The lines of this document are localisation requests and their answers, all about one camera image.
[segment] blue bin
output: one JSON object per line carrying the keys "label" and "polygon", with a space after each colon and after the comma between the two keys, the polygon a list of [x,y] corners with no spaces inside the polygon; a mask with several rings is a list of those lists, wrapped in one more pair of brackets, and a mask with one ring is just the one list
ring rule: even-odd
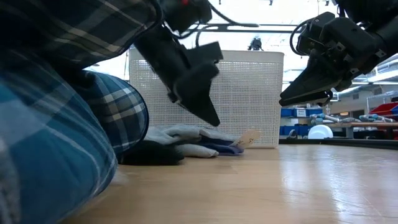
{"label": "blue bin", "polygon": [[394,115],[394,117],[392,118],[392,119],[398,119],[398,106],[396,106],[396,107],[394,107],[392,110],[391,110],[391,114],[393,114]]}
{"label": "blue bin", "polygon": [[322,114],[323,110],[322,109],[307,109],[307,116],[313,115],[313,114]]}
{"label": "blue bin", "polygon": [[306,136],[306,135],[308,135],[309,132],[310,132],[310,129],[311,129],[312,127],[313,127],[313,126],[300,126],[299,129],[298,129],[298,135],[301,135],[301,136]]}
{"label": "blue bin", "polygon": [[299,133],[299,126],[285,126],[284,127],[284,135],[289,135],[291,130],[296,130],[297,134]]}
{"label": "blue bin", "polygon": [[286,118],[289,116],[293,116],[293,110],[292,109],[284,109],[282,108],[280,111],[280,117],[281,118]]}

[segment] perforated white board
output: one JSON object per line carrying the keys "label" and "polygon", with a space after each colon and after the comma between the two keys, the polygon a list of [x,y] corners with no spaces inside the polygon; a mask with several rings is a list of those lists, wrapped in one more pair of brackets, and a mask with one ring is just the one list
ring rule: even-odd
{"label": "perforated white board", "polygon": [[[217,110],[221,132],[241,135],[248,129],[262,132],[256,145],[277,147],[279,141],[283,59],[280,52],[223,51],[217,65],[220,74],[213,80],[210,98]],[[136,49],[129,54],[130,84],[144,97],[151,126],[206,122],[170,102],[163,83]]]}

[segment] black cable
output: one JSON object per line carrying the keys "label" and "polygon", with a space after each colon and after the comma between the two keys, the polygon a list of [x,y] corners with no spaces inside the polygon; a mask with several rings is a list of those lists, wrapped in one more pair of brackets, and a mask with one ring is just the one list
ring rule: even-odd
{"label": "black cable", "polygon": [[302,53],[298,52],[298,51],[296,50],[296,48],[293,46],[293,37],[294,37],[294,34],[296,34],[296,32],[297,32],[301,27],[303,27],[307,22],[310,22],[310,21],[312,21],[312,20],[313,20],[313,18],[312,18],[312,19],[307,19],[306,21],[300,23],[300,24],[293,30],[293,32],[292,32],[291,35],[290,35],[290,48],[291,48],[292,51],[293,51],[295,54],[297,54],[297,55],[306,56],[305,54],[302,54]]}
{"label": "black cable", "polygon": [[127,51],[126,51],[126,58],[124,59],[123,80],[126,80],[126,67],[127,67],[127,60],[128,60],[128,58],[129,58],[129,51],[127,50]]}
{"label": "black cable", "polygon": [[232,19],[230,19],[230,18],[226,17],[224,14],[222,14],[219,10],[217,10],[216,7],[214,7],[210,2],[209,2],[209,5],[210,5],[211,10],[213,10],[213,12],[215,12],[215,14],[220,16],[225,21],[229,22],[229,24],[234,24],[234,26],[242,26],[242,27],[259,27],[258,24],[243,24],[240,22],[233,21]]}
{"label": "black cable", "polygon": [[340,4],[337,6],[337,14],[339,17],[346,17],[346,12]]}
{"label": "black cable", "polygon": [[197,32],[197,37],[196,37],[196,39],[195,39],[195,45],[196,45],[197,47],[199,46],[199,36],[200,36],[200,34],[201,34],[205,29],[208,29],[208,28],[211,28],[211,27],[229,27],[229,26],[260,27],[259,24],[246,24],[246,23],[236,22],[236,21],[234,21],[234,20],[232,20],[232,19],[226,17],[224,14],[222,14],[222,13],[221,13],[219,10],[217,10],[216,7],[214,7],[210,2],[209,2],[209,5],[210,5],[210,9],[211,9],[215,14],[217,14],[218,16],[220,16],[222,19],[224,19],[224,20],[225,20],[226,22],[228,22],[228,23],[227,23],[227,24],[218,24],[218,25],[215,25],[215,24],[208,24],[208,25],[202,27],[201,29],[199,29],[198,32]]}
{"label": "black cable", "polygon": [[199,24],[195,28],[193,28],[192,30],[190,30],[189,32],[187,32],[185,34],[182,34],[182,35],[173,34],[173,36],[179,40],[185,39],[185,38],[191,36],[194,32],[198,31],[198,27],[199,27]]}
{"label": "black cable", "polygon": [[197,32],[197,37],[195,38],[196,47],[199,47],[199,36],[205,29],[208,29],[208,28],[211,28],[211,27],[222,27],[222,26],[228,27],[228,26],[231,26],[231,24],[222,24],[222,25],[221,24],[217,24],[217,25],[209,24],[209,25],[206,25],[206,26],[202,27],[201,29],[199,29],[198,32]]}

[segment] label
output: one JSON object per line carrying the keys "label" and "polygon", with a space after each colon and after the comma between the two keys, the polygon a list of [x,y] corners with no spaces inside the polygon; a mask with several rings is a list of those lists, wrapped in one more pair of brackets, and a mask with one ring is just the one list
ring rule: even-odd
{"label": "label", "polygon": [[296,110],[296,114],[298,118],[305,118],[307,117],[307,112],[305,111],[305,109],[297,109]]}
{"label": "label", "polygon": [[234,143],[231,144],[231,146],[236,146],[240,149],[245,149],[249,146],[251,146],[255,140],[259,139],[261,136],[260,131],[256,130],[248,130],[242,136],[236,140]]}

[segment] ceiling light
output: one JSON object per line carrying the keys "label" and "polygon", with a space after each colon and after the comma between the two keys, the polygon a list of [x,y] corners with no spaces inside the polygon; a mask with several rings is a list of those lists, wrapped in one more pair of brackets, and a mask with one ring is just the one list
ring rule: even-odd
{"label": "ceiling light", "polygon": [[398,75],[397,70],[389,71],[389,72],[384,72],[382,74],[375,75],[373,77],[368,78],[369,82],[378,82],[378,81],[383,81],[388,78],[396,77]]}
{"label": "ceiling light", "polygon": [[353,85],[367,85],[369,82],[353,82]]}
{"label": "ceiling light", "polygon": [[398,82],[374,82],[374,85],[398,85]]}

